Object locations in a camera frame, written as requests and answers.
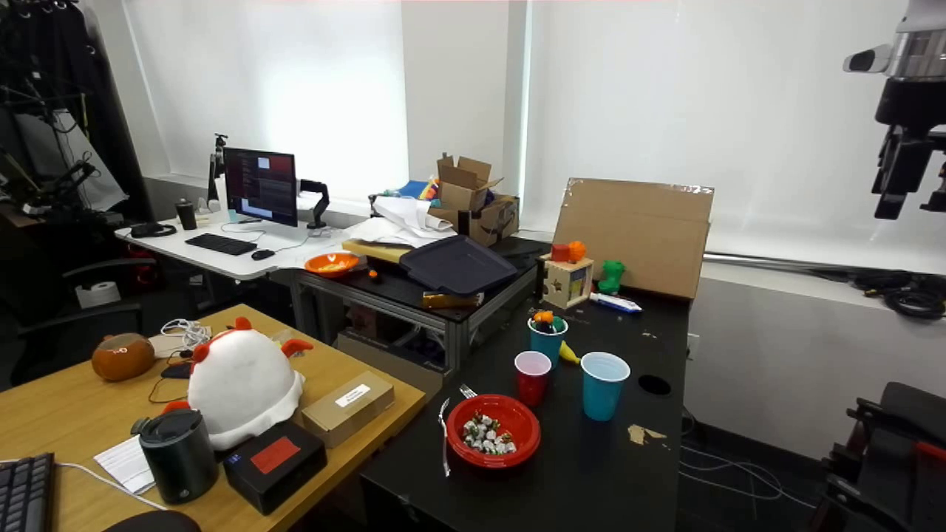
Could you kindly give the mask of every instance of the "red cup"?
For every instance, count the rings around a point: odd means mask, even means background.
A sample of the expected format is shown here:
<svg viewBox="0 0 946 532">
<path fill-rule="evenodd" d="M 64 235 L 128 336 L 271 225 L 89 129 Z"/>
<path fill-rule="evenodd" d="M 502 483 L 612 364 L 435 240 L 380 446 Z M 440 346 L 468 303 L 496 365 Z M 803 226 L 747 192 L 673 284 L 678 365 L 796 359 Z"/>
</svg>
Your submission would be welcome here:
<svg viewBox="0 0 946 532">
<path fill-rule="evenodd" d="M 521 398 L 536 407 L 550 383 L 553 359 L 544 352 L 521 352 L 512 364 Z"/>
</svg>

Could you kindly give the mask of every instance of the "blue cup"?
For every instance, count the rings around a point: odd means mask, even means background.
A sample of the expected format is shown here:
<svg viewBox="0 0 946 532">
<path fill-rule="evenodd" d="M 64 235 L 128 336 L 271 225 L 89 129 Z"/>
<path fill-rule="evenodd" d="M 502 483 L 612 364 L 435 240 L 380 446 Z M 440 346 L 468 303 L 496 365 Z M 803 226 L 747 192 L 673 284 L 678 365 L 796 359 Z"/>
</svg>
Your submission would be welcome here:
<svg viewBox="0 0 946 532">
<path fill-rule="evenodd" d="M 558 328 L 553 331 L 544 331 L 544 328 L 536 328 L 536 322 L 528 318 L 528 346 L 542 353 L 550 358 L 550 364 L 555 365 L 558 364 L 558 347 L 562 347 L 562 340 L 568 334 L 568 322 L 564 318 L 555 318 Z"/>
<path fill-rule="evenodd" d="M 608 423 L 617 410 L 624 380 L 629 377 L 627 359 L 608 352 L 583 353 L 583 410 L 587 420 Z"/>
</svg>

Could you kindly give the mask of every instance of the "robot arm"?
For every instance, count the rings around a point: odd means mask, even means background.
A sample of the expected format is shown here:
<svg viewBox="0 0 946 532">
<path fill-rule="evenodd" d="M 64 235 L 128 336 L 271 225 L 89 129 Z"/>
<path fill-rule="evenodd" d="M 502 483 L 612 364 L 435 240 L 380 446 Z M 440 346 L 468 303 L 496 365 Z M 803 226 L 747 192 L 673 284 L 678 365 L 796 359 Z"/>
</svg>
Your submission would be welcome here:
<svg viewBox="0 0 946 532">
<path fill-rule="evenodd" d="M 892 45 L 859 50 L 845 70 L 886 74 L 876 118 L 886 124 L 871 192 L 882 194 L 876 217 L 898 217 L 910 192 L 918 189 L 933 149 L 946 149 L 946 3 L 910 0 Z M 946 213 L 944 185 L 923 209 Z"/>
</svg>

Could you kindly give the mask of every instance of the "monitor screen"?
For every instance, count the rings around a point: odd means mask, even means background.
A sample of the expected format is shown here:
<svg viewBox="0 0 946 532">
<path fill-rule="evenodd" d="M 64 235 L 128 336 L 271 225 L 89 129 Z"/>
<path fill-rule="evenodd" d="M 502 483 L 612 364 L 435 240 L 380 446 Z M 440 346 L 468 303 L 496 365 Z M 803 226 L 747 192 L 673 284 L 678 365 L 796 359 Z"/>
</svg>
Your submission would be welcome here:
<svg viewBox="0 0 946 532">
<path fill-rule="evenodd" d="M 278 225 L 295 225 L 295 155 L 278 149 L 224 146 L 227 209 Z"/>
</svg>

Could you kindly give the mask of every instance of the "orange bowl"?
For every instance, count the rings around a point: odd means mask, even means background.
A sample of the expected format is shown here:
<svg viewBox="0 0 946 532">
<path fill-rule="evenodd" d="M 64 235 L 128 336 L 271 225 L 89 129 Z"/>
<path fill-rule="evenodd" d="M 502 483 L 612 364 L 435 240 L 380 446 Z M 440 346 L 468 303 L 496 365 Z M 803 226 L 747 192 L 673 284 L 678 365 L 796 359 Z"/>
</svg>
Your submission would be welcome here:
<svg viewBox="0 0 946 532">
<path fill-rule="evenodd" d="M 304 263 L 318 278 L 345 278 L 358 268 L 358 254 L 315 254 Z"/>
<path fill-rule="evenodd" d="M 499 423 L 499 430 L 508 430 L 508 436 L 513 439 L 513 451 L 487 455 L 482 449 L 474 449 L 463 439 L 468 420 L 474 420 L 479 412 L 487 412 L 490 420 Z M 516 402 L 512 396 L 485 392 L 485 396 L 469 396 L 450 410 L 445 444 L 460 460 L 468 460 L 474 466 L 508 469 L 508 466 L 527 464 L 537 451 L 542 424 L 524 402 Z"/>
</svg>

